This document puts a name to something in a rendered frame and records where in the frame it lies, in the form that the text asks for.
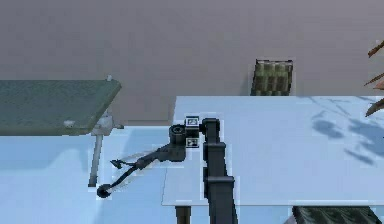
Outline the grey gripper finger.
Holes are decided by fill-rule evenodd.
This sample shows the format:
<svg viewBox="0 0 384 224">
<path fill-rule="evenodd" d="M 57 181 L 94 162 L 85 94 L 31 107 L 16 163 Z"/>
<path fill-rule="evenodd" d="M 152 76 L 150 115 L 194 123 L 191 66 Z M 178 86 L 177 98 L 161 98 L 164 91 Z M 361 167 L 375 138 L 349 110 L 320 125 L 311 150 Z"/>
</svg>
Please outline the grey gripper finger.
<svg viewBox="0 0 384 224">
<path fill-rule="evenodd" d="M 129 166 L 129 169 L 125 171 L 116 181 L 114 181 L 112 184 L 103 184 L 100 185 L 97 189 L 97 195 L 100 198 L 107 198 L 111 195 L 113 190 L 122 184 L 132 173 L 134 173 L 137 170 L 142 170 L 144 168 L 134 168 Z"/>
</svg>

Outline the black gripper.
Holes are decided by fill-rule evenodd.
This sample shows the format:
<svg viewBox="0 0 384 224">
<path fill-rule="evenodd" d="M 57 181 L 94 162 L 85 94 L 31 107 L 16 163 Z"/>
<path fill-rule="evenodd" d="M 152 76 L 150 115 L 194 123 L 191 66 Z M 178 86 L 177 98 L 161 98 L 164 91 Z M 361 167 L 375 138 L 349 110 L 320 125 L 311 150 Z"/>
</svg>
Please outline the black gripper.
<svg viewBox="0 0 384 224">
<path fill-rule="evenodd" d="M 169 128 L 170 142 L 159 148 L 158 160 L 182 162 L 186 157 L 186 136 L 185 126 L 181 124 L 172 125 Z M 121 168 L 123 165 L 128 165 L 134 168 L 145 168 L 154 160 L 157 159 L 156 151 L 144 151 L 135 153 L 121 159 L 111 160 L 111 164 L 116 168 Z"/>
</svg>

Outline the green glass table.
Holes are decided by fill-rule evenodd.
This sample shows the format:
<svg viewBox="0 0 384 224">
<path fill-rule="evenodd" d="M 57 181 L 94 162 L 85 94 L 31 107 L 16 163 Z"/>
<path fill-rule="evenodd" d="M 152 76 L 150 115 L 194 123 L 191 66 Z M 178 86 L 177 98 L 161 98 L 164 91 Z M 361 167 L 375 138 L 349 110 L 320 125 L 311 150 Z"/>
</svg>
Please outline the green glass table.
<svg viewBox="0 0 384 224">
<path fill-rule="evenodd" d="M 109 107 L 122 85 L 103 80 L 0 80 L 0 136 L 96 138 L 88 185 L 97 184 L 102 141 L 117 127 Z"/>
</svg>

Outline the white table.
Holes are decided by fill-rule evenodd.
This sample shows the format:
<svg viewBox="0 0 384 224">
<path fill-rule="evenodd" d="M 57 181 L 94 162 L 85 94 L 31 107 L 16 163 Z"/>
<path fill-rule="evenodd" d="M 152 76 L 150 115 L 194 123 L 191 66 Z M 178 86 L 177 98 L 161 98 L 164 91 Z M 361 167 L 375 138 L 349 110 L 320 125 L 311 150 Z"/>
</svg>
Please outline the white table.
<svg viewBox="0 0 384 224">
<path fill-rule="evenodd" d="M 174 119 L 217 117 L 239 207 L 384 207 L 384 111 L 372 96 L 180 96 Z"/>
</svg>

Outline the green checked chair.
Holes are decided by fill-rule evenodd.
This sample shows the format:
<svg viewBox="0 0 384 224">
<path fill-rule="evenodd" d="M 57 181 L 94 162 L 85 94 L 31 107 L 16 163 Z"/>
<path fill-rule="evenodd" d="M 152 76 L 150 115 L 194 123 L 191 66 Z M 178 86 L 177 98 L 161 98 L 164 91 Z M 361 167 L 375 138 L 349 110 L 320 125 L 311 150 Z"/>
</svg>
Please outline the green checked chair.
<svg viewBox="0 0 384 224">
<path fill-rule="evenodd" d="M 292 60 L 256 60 L 250 95 L 289 96 L 292 80 Z"/>
<path fill-rule="evenodd" d="M 296 224 L 383 224 L 369 206 L 294 206 Z"/>
</svg>

